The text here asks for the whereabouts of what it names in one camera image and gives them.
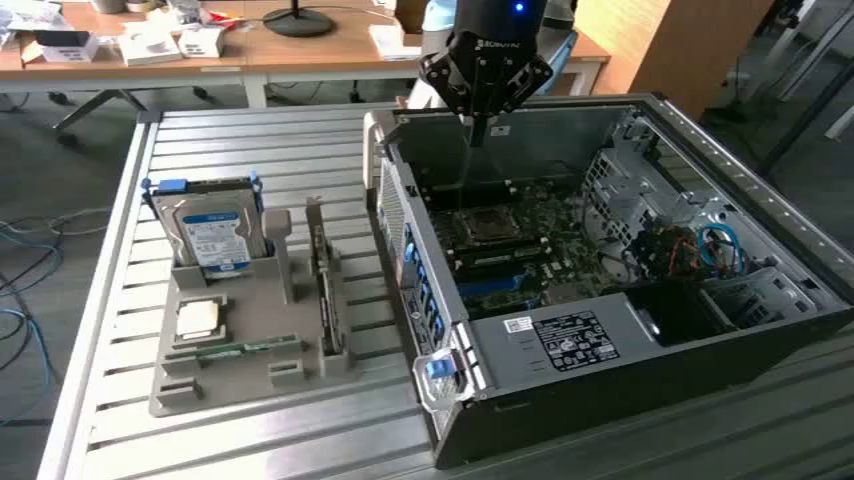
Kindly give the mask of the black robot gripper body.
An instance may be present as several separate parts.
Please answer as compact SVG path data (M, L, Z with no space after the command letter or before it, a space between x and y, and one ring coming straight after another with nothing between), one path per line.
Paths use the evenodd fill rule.
M539 3L536 1L476 1L456 3L448 44L457 64L476 70L475 105L480 113L496 65L504 57L527 62L537 54Z

